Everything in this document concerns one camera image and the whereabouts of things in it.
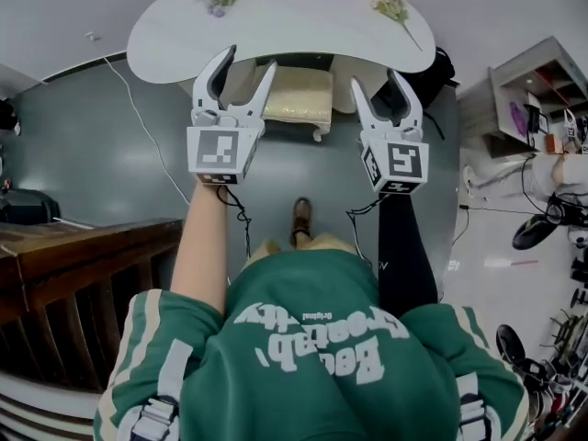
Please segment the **grey wooden shelf unit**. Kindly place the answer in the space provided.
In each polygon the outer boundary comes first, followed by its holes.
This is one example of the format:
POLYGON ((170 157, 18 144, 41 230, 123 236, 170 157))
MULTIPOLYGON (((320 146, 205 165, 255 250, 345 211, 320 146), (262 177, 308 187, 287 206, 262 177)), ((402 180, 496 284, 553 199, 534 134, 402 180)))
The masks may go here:
POLYGON ((564 138, 563 110, 588 114, 588 76, 553 36, 489 70, 490 125, 481 137, 492 157, 544 152, 548 134, 564 138), (511 101, 526 106, 527 135, 511 119, 511 101))

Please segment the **cream upholstered stool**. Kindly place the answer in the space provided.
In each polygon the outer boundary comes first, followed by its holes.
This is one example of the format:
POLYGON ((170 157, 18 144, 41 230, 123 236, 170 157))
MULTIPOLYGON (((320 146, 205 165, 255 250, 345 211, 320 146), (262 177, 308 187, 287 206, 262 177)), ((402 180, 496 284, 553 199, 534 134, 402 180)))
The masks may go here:
POLYGON ((278 66, 263 119, 311 124, 312 137, 321 142, 330 133, 333 110, 333 75, 310 68, 278 66))

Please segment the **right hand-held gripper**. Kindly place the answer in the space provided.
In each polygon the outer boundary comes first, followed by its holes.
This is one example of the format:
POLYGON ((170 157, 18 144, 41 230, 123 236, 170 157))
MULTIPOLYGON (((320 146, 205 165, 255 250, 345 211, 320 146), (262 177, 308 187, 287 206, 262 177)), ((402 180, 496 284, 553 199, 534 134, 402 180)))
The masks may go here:
POLYGON ((363 84, 352 76, 351 95, 363 128, 361 160, 374 192, 411 195, 428 179, 429 146, 416 130, 422 125, 423 108, 401 74, 389 69, 387 75, 390 118, 396 127, 408 130, 390 130, 391 120, 376 113, 363 84))

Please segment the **person's green printed shirt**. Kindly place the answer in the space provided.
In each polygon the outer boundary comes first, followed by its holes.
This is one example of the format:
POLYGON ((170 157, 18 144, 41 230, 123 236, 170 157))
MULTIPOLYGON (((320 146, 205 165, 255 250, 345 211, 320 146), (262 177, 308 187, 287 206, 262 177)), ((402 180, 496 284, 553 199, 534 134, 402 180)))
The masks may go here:
POLYGON ((96 441, 519 441, 529 400, 470 308, 397 318, 359 257, 275 254, 223 314, 152 289, 130 302, 96 441))

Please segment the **person's brown shoe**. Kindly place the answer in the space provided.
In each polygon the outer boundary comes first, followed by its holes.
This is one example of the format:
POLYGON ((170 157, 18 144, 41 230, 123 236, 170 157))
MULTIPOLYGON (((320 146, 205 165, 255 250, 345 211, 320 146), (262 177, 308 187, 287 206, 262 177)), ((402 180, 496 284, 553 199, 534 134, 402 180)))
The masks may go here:
POLYGON ((312 204, 308 198, 297 198, 293 206, 290 244, 301 249, 311 240, 312 204))

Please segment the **dark wooden staircase railing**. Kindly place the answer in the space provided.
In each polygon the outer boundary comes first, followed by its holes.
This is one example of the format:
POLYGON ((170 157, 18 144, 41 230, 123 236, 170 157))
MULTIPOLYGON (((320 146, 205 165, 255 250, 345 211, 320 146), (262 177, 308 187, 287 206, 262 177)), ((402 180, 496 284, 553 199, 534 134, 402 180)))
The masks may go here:
POLYGON ((163 285, 180 220, 99 227, 0 224, 0 370, 99 392, 130 299, 163 285))

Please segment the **cluttered equipment pile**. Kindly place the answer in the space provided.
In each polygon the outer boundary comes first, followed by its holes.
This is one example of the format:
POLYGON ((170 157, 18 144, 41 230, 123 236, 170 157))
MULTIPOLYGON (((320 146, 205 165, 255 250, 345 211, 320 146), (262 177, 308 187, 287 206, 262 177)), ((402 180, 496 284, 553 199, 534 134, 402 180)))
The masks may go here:
POLYGON ((498 327, 495 341, 502 359, 523 379, 529 394, 529 411, 523 441, 546 441, 558 428, 571 426, 588 403, 588 248, 571 264, 574 290, 564 319, 556 326, 547 349, 553 354, 536 361, 526 355, 515 330, 498 327))

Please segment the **cream artificial flower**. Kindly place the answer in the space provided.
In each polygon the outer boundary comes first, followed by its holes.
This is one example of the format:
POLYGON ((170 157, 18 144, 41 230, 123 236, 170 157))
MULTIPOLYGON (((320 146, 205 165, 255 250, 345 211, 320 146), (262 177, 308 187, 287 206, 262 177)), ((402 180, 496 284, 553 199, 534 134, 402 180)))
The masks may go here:
POLYGON ((371 0, 370 6, 374 11, 399 24, 416 47, 420 51, 423 50, 407 27, 407 21, 410 16, 407 0, 371 0))

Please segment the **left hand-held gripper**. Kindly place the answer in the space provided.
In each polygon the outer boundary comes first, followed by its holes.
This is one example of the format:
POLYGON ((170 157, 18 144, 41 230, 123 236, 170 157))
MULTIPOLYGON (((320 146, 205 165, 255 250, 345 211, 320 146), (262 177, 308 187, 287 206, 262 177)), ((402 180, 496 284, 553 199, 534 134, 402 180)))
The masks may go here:
POLYGON ((187 127, 188 171, 204 185, 242 183, 265 133, 261 119, 269 98, 277 62, 272 61, 250 100, 221 109, 221 93, 237 46, 215 55, 196 77, 192 90, 192 124, 187 127))

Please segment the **purple item on shelf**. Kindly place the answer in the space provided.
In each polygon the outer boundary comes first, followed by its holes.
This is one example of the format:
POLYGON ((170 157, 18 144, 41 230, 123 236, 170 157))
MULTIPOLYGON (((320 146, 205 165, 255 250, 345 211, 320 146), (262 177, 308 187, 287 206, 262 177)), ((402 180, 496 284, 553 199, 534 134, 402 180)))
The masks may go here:
POLYGON ((525 137, 528 133, 528 130, 527 130, 528 120, 527 120, 527 114, 526 114, 526 106, 520 105, 514 101, 511 101, 509 103, 509 110, 510 110, 511 119, 514 123, 514 126, 516 127, 517 132, 521 136, 525 137))

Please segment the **white dressing table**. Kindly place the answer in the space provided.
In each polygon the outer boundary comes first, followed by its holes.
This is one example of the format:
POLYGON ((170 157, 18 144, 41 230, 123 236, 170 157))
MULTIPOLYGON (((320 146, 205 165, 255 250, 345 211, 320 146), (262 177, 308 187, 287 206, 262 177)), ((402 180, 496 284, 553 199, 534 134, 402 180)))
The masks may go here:
POLYGON ((387 71, 416 74, 435 59, 435 40, 414 7, 401 25, 374 10, 372 0, 236 0, 214 17, 203 0, 156 0, 130 34, 131 70, 153 84, 195 78, 206 63, 236 45, 235 69, 255 59, 286 53, 333 55, 333 107, 352 113, 350 79, 374 96, 387 71))

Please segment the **person's beige trousers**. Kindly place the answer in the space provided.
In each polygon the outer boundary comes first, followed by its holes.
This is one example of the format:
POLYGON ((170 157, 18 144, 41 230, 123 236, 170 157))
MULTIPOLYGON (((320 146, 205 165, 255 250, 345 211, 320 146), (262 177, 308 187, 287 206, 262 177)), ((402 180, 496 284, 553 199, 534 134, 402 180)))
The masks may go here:
MULTIPOLYGON (((291 246, 291 251, 316 251, 316 250, 338 250, 357 255, 356 248, 349 243, 339 240, 330 233, 322 233, 314 238, 304 236, 301 244, 291 246)), ((280 245, 273 239, 267 239, 247 259, 243 267, 282 252, 280 245)))

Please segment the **black backpack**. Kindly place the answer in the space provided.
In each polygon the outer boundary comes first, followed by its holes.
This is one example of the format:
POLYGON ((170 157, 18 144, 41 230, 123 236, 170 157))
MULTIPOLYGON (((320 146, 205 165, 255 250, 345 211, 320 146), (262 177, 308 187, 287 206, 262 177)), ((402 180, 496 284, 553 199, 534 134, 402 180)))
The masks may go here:
POLYGON ((435 47, 435 58, 433 63, 424 71, 419 73, 401 73, 404 79, 412 87, 423 107, 423 115, 430 119, 440 138, 446 139, 444 132, 433 116, 426 110, 435 101, 444 86, 458 85, 453 80, 456 75, 455 67, 447 52, 439 46, 435 47))

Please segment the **black bag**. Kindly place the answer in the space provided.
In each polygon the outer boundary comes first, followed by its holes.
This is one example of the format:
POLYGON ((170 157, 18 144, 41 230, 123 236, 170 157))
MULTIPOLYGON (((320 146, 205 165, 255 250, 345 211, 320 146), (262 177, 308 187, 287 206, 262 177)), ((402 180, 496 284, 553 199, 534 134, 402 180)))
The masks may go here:
POLYGON ((0 222, 16 225, 38 225, 61 217, 57 201, 38 190, 10 189, 0 191, 0 222))

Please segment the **person's right forearm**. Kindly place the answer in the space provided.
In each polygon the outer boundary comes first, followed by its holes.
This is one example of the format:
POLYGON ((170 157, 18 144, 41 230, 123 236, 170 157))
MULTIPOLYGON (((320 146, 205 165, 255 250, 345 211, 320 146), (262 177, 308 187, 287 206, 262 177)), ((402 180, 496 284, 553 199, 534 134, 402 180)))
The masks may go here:
POLYGON ((379 204, 379 304, 400 318, 437 303, 438 293, 412 199, 390 195, 379 204))

